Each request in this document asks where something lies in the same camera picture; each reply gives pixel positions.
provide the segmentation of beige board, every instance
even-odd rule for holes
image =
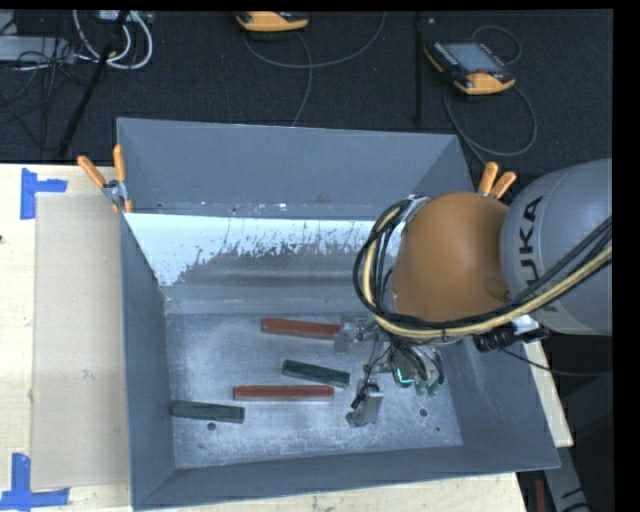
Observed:
[[[39,194],[32,488],[129,479],[118,215],[95,195]]]

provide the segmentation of blue tape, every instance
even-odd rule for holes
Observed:
[[[30,512],[32,507],[56,507],[69,501],[69,489],[31,492],[31,458],[21,453],[11,456],[11,490],[0,496],[0,510]]]
[[[22,196],[20,198],[20,218],[33,219],[36,216],[36,192],[64,192],[65,180],[48,179],[38,181],[38,175],[22,168]]]

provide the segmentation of yellow cable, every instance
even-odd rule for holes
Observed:
[[[387,217],[385,217],[380,227],[378,228],[378,231],[380,231],[386,225],[388,219],[391,217],[392,214],[389,214],[387,215]],[[371,283],[369,279],[366,278],[366,276],[369,275],[369,272],[371,270],[373,256],[375,254],[375,251],[377,250],[377,246],[378,242],[376,241],[369,247],[362,269],[363,276],[365,277],[363,281],[362,291],[365,298],[367,299],[367,302],[369,302],[369,304],[371,304],[372,306],[374,306],[374,303],[371,293]],[[537,297],[531,299],[529,302],[524,303],[522,306],[514,308],[508,313],[504,313],[503,315],[492,318],[491,320],[486,320],[484,322],[479,322],[477,324],[467,325],[464,327],[452,327],[450,329],[408,329],[405,327],[399,327],[389,320],[386,320],[378,315],[374,314],[373,317],[382,328],[393,334],[420,340],[442,338],[444,336],[467,336],[469,334],[479,334],[482,332],[486,332],[493,329],[494,327],[503,325],[507,322],[510,322],[511,320],[514,320],[515,318],[526,315],[531,311],[544,306],[548,302],[551,302],[556,297],[564,293],[566,290],[572,288],[580,281],[587,278],[590,274],[595,272],[600,267],[600,265],[605,263],[611,257],[611,248],[612,245],[609,245],[606,249],[604,249],[597,256],[591,259],[591,261],[586,263],[578,270],[574,271],[572,274],[569,274],[562,281],[557,283],[546,292],[541,293]]]

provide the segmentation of black cable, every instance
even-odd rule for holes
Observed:
[[[66,75],[68,78],[71,78],[71,80],[75,81],[78,84],[81,84],[81,85],[88,85],[89,84],[89,80],[88,79],[82,78],[81,76],[76,75],[71,70],[65,69],[64,66],[60,66],[59,70],[63,75]]]
[[[60,44],[60,28],[62,22],[62,15],[58,15],[58,21],[56,23],[56,35],[53,45],[53,53],[51,60],[53,64],[47,68],[47,72],[44,76],[44,83],[42,84],[42,93],[44,95],[44,107],[41,110],[40,116],[40,160],[43,160],[42,152],[45,150],[47,141],[47,135],[49,132],[49,113],[51,110],[51,93],[53,90],[53,83],[55,81],[56,68],[59,66],[57,63],[58,45]],[[42,45],[44,47],[44,37],[42,38]]]
[[[531,359],[522,357],[521,355],[518,355],[518,354],[514,354],[513,352],[511,352],[510,350],[507,350],[504,347],[501,347],[500,351],[504,352],[505,354],[509,354],[511,357],[515,357],[520,361],[530,364],[531,366],[535,366],[536,368],[540,368],[541,370],[546,370],[549,373],[552,373],[553,375],[559,375],[562,377],[601,377],[609,373],[609,372],[593,372],[593,373],[592,372],[566,372],[562,370],[554,370],[553,368],[549,368],[548,366],[543,366],[541,364],[538,364],[532,361]]]
[[[118,34],[120,33],[120,31],[122,30],[122,27],[124,26],[124,23],[127,19],[127,16],[129,16],[129,10],[128,9],[121,9],[118,12],[118,17],[116,18],[116,22],[114,23],[114,27],[111,30],[111,38],[110,40],[107,42],[107,44],[104,46],[104,48],[102,49],[102,54],[100,56],[100,61],[98,62],[92,76],[91,76],[91,80],[89,81],[89,84],[87,85],[87,88],[85,90],[85,93],[82,97],[82,99],[80,100],[80,103],[78,105],[78,107],[76,108],[75,112],[73,113],[73,116],[71,117],[71,120],[69,121],[69,124],[67,125],[67,129],[64,133],[64,135],[62,136],[62,139],[60,140],[60,149],[58,151],[58,159],[59,160],[63,160],[65,157],[65,154],[67,153],[67,150],[69,149],[69,145],[71,144],[71,140],[73,139],[73,136],[75,135],[76,129],[78,128],[78,125],[80,124],[80,119],[82,119],[82,116],[84,114],[85,109],[87,108],[87,105],[89,104],[89,100],[91,99],[91,96],[93,95],[93,91],[96,88],[96,85],[98,85],[98,81],[100,80],[100,77],[102,75],[102,72],[104,71],[104,68],[107,65],[107,59],[109,59],[109,55],[111,54],[111,51],[113,50],[113,47],[115,45],[115,41],[118,38]]]
[[[573,496],[574,494],[578,494],[579,492],[583,492],[582,487],[577,487],[576,489],[574,489],[573,491],[569,491],[569,492],[565,492],[561,498],[564,500],[566,498],[568,498],[569,496]]]
[[[2,92],[0,92],[0,100],[3,100],[3,98],[4,98],[4,96],[2,95]],[[7,108],[6,110],[9,112],[11,117],[9,119],[5,120],[5,121],[0,122],[0,126],[5,125],[5,124],[10,123],[10,122],[15,121],[15,120],[20,120],[20,119],[28,116],[29,114],[33,114],[34,112],[39,110],[40,107],[42,107],[41,102],[38,102],[35,105],[31,106],[28,110],[26,110],[24,112],[21,112],[20,114],[16,114],[11,109]]]
[[[375,289],[373,296],[375,297],[375,300],[378,304],[382,304],[383,300],[384,287],[382,284],[384,282],[384,260],[392,232],[393,230],[391,229],[384,230],[382,241],[378,243],[378,252],[372,265],[372,271],[375,272],[375,274],[373,275],[375,279]]]
[[[379,223],[381,219],[384,219],[388,215],[388,213],[392,211],[392,209],[393,207],[388,208],[385,211],[385,213],[383,213],[379,217],[378,221],[376,222],[376,226],[378,226],[378,228],[379,228]],[[402,213],[403,211],[398,212],[396,214],[396,218],[401,216]],[[556,277],[571,261],[577,258],[577,256],[580,253],[582,253],[586,248],[588,248],[589,245],[596,242],[596,245],[594,246],[594,248],[589,252],[589,254],[587,254],[586,257],[581,259],[581,261],[575,266],[574,270],[582,267],[587,261],[589,261],[589,259],[591,259],[591,257],[593,257],[595,254],[600,252],[600,250],[602,250],[611,241],[612,217],[609,216],[607,219],[605,219],[589,235],[587,235],[580,243],[578,243],[571,251],[569,251],[564,257],[562,257],[551,269],[549,269],[549,271],[547,271],[542,277],[536,280],[535,283],[532,283],[529,287],[525,288],[524,290],[516,294],[513,298],[511,298],[510,300],[502,304],[500,307],[496,308],[495,310],[489,313],[474,315],[471,317],[466,317],[466,318],[462,318],[454,321],[447,321],[447,322],[425,322],[416,317],[412,317],[408,315],[400,315],[396,313],[389,313],[381,308],[381,305],[379,302],[374,300],[374,304],[372,305],[364,297],[364,294],[362,293],[362,288],[360,285],[359,269],[362,263],[362,259],[364,258],[364,255],[367,253],[371,244],[376,241],[378,241],[379,243],[381,232],[377,231],[376,226],[374,226],[374,228],[372,229],[369,240],[367,240],[367,242],[365,243],[361,251],[356,256],[356,261],[354,264],[354,272],[353,272],[354,287],[356,290],[356,294],[360,298],[361,302],[374,314],[380,317],[383,317],[389,321],[404,323],[408,327],[426,328],[426,329],[448,329],[448,328],[454,328],[454,327],[463,327],[472,323],[482,322],[482,321],[491,319],[495,316],[507,313],[512,309],[514,309],[515,307],[522,305],[525,299],[532,296],[533,293],[535,293],[542,286],[544,286],[549,281],[551,281],[554,277]]]
[[[573,505],[569,505],[567,508],[562,509],[562,512],[575,512],[576,510],[584,509],[587,512],[591,510],[591,507],[588,503],[584,501],[581,503],[574,503]]]
[[[363,53],[365,50],[367,50],[375,42],[375,40],[378,38],[378,35],[380,35],[380,32],[382,32],[382,27],[384,27],[384,22],[385,22],[386,17],[387,17],[387,13],[385,11],[385,12],[382,13],[382,18],[380,19],[380,26],[378,27],[378,30],[376,30],[376,33],[369,40],[369,42],[367,42],[367,44],[365,44],[358,51],[352,53],[351,55],[347,55],[346,57],[342,57],[340,59],[330,60],[330,61],[327,61],[327,62],[318,62],[316,64],[289,64],[287,62],[278,62],[278,61],[275,61],[275,60],[271,60],[271,59],[268,59],[267,57],[264,57],[263,55],[260,55],[253,48],[251,48],[251,46],[249,45],[249,42],[248,42],[248,38],[246,38],[246,37],[243,38],[243,41],[244,41],[244,45],[247,47],[247,49],[255,57],[259,58],[260,60],[262,60],[264,62],[267,62],[268,64],[273,64],[274,66],[280,66],[280,67],[289,68],[289,69],[316,69],[316,68],[323,68],[323,67],[334,66],[336,64],[342,64],[343,62],[347,62],[348,60],[351,60],[351,59],[357,57],[358,55]]]
[[[0,91],[0,100],[2,100],[4,103],[6,103],[6,98],[4,97],[4,95],[2,94],[2,91]],[[29,129],[29,127],[27,126],[27,123],[24,122],[24,119],[22,119],[23,116],[19,116],[17,115],[9,106],[6,106],[5,104],[2,105],[2,108],[4,108],[9,114],[9,120],[4,121],[2,123],[0,123],[0,126],[11,122],[11,121],[18,121],[18,124],[20,124],[20,126],[22,126],[22,129],[27,133],[27,135],[29,136],[29,138],[32,140],[32,142],[34,144],[36,144],[38,147],[40,147],[40,140],[38,140],[38,137],[36,137],[31,130]],[[40,108],[40,106],[37,106],[35,109],[32,109],[29,113],[34,112],[35,110],[38,110]]]
[[[529,110],[529,114],[531,115],[531,124],[532,124],[531,138],[529,139],[529,142],[522,149],[518,149],[516,151],[497,151],[497,150],[488,148],[486,146],[483,146],[478,142],[476,142],[475,140],[473,140],[471,137],[469,137],[466,134],[466,132],[460,127],[460,125],[458,124],[458,122],[456,121],[453,115],[453,109],[451,107],[451,98],[454,92],[453,88],[446,87],[443,89],[444,106],[450,121],[453,123],[453,126],[455,127],[456,131],[460,135],[460,138],[467,144],[467,146],[469,146],[469,149],[473,151],[473,154],[476,156],[478,160],[480,160],[482,164],[486,164],[487,162],[484,158],[482,158],[482,156],[477,150],[484,151],[485,153],[489,153],[495,156],[502,156],[502,157],[519,156],[529,151],[536,142],[536,138],[538,136],[538,122],[536,120],[536,114],[535,114],[535,111],[533,110],[533,106],[531,105],[531,102],[524,95],[524,93],[520,90],[519,87],[517,87],[516,85],[513,85],[511,88],[522,98],[525,105],[527,106],[527,109]]]
[[[380,354],[374,361],[373,363],[371,363],[370,365],[367,364],[367,374],[365,376],[364,379],[364,383],[366,385],[367,381],[369,380],[369,378],[371,377],[371,372],[373,371],[373,369],[376,367],[376,365],[382,360],[382,358],[384,358],[384,356],[386,356],[389,351],[392,349],[393,345],[389,345],[384,352],[382,352],[382,354]]]
[[[22,89],[20,89],[13,98],[11,98],[10,100],[6,100],[2,106],[8,107],[12,103],[15,103],[16,101],[18,101],[18,99],[20,99],[20,97],[27,91],[27,89],[29,89],[35,77],[36,77],[36,73],[32,73],[31,76],[29,77],[29,80],[27,80],[27,83],[22,87]]]
[[[304,110],[304,107],[307,104],[307,99],[309,98],[309,93],[311,92],[311,82],[313,80],[313,68],[311,67],[311,64],[313,62],[311,60],[311,51],[309,50],[309,46],[307,45],[303,37],[300,34],[296,34],[296,36],[298,37],[298,40],[304,47],[304,51],[307,53],[307,60],[309,62],[309,78],[307,79],[307,90],[304,93],[304,97],[302,98],[302,103],[300,103],[300,107],[298,108],[296,117],[293,118],[293,122],[291,123],[291,126],[295,126],[296,123],[298,122],[298,119],[300,119],[300,115],[302,114],[302,111]]]
[[[516,46],[518,47],[518,51],[516,52],[516,56],[511,59],[510,61],[507,62],[507,65],[511,65],[514,62],[516,62],[518,59],[520,59],[520,56],[522,55],[522,46],[520,45],[520,41],[518,41],[518,38],[516,36],[514,36],[511,32],[509,32],[507,29],[504,29],[502,27],[499,27],[497,25],[482,25],[481,27],[478,27],[477,29],[475,29],[473,31],[473,34],[471,34],[471,39],[474,39],[477,35],[478,32],[481,32],[483,30],[498,30],[504,34],[507,34],[511,39],[513,39],[513,42],[516,44]]]
[[[0,35],[4,34],[4,31],[7,30],[11,25],[15,25],[15,23],[16,23],[16,13],[19,10],[21,11],[22,9],[14,10],[13,14],[11,16],[11,19],[9,21],[7,21],[4,25],[2,25],[2,27],[0,27]]]

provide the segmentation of black electronic device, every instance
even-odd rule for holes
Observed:
[[[115,9],[96,9],[93,11],[95,19],[103,23],[115,23],[118,18],[118,13]],[[133,11],[140,16],[140,19],[147,25],[151,25],[156,19],[156,11]],[[135,16],[130,13],[127,16],[126,23],[137,23]]]
[[[423,50],[431,64],[465,94],[495,94],[516,81],[505,63],[477,41],[429,41]]]

